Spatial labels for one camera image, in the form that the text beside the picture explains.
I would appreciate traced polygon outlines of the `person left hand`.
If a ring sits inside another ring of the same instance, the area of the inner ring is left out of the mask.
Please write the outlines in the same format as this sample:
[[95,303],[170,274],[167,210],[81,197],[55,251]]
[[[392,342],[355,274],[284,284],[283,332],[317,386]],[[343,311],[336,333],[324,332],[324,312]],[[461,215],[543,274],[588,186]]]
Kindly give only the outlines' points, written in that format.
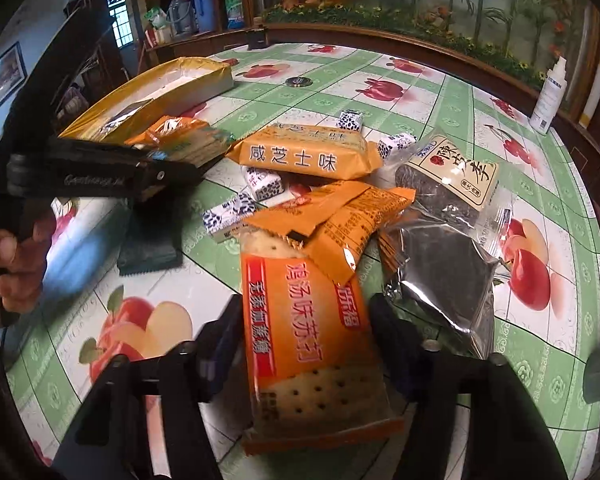
[[56,230],[56,217],[46,207],[34,222],[32,236],[20,242],[0,229],[0,299],[7,312],[30,312],[42,294],[47,254]]

